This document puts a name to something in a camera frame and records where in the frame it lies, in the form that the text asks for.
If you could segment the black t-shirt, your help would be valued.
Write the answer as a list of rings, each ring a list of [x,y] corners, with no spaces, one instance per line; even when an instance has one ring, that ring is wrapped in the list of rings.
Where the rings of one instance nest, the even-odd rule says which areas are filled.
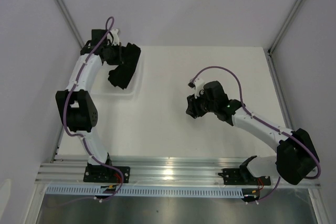
[[[141,48],[136,44],[128,43],[122,47],[121,56],[123,63],[118,65],[114,70],[109,71],[108,81],[114,86],[126,89],[137,68]]]

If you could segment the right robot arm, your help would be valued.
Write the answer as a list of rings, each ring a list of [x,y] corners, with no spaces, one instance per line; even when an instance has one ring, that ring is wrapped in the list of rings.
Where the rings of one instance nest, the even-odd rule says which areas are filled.
[[[220,121],[250,133],[275,152],[274,156],[254,155],[241,163],[239,176],[244,183],[276,176],[297,185],[317,167],[319,158],[307,131],[282,128],[247,112],[239,100],[228,98],[218,81],[205,83],[197,78],[188,86],[194,93],[187,97],[187,115],[196,119],[212,113]]]

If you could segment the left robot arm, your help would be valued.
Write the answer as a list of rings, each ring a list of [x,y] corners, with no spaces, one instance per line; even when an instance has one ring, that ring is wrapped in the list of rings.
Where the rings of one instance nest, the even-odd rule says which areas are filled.
[[[64,91],[56,92],[56,103],[65,132],[77,137],[89,155],[87,173],[95,172],[102,181],[114,176],[108,151],[98,135],[98,111],[90,91],[103,63],[113,56],[113,43],[108,39],[111,29],[94,29],[91,40],[81,50],[69,83]]]

